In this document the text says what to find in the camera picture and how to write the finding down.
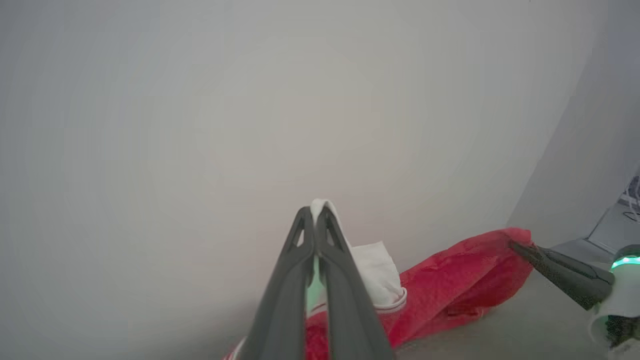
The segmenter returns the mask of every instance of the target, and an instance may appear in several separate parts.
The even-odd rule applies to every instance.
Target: gray floor
[[[590,263],[609,255],[582,240],[558,251]],[[606,349],[591,342],[589,313],[538,272],[509,301],[482,320],[407,344],[398,360],[418,359],[605,359]]]
[[[623,215],[625,211],[630,211],[628,206],[621,204],[612,206],[589,240],[613,253],[624,246],[640,243],[640,224]]]

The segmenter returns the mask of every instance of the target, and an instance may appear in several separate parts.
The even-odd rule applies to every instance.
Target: white towel
[[[311,202],[311,214],[314,219],[314,225],[323,208],[331,209],[332,213],[338,220],[338,225],[342,230],[345,241],[344,228],[340,223],[340,217],[333,203],[326,199],[316,199]],[[393,313],[404,307],[406,304],[406,289],[400,285],[400,275],[397,271],[396,264],[389,256],[387,248],[382,241],[368,245],[352,247],[347,241],[349,251],[356,263],[358,272],[362,277],[367,293],[371,298],[373,306],[378,313]],[[326,311],[326,290],[322,291],[318,296],[316,306],[313,312],[308,316]]]

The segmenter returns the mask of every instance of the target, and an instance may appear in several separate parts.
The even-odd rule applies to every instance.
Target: red fabric
[[[405,307],[380,320],[394,348],[480,319],[511,298],[532,266],[508,247],[532,245],[531,232],[509,228],[461,241],[400,274]],[[307,319],[307,359],[328,359],[326,313]]]

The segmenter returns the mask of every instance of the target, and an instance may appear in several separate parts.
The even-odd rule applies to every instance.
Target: white wall
[[[10,359],[221,355],[314,197],[401,270],[504,226],[607,17],[599,0],[0,6]]]
[[[621,0],[509,225],[531,229],[541,245],[585,237],[638,166],[640,2]]]

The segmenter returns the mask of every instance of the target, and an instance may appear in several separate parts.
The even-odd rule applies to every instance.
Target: green led light
[[[613,263],[613,265],[611,265],[611,268],[616,268],[620,265],[627,265],[627,264],[636,264],[636,265],[640,265],[640,257],[626,257],[623,259],[620,259],[618,261],[616,261],[615,263]]]

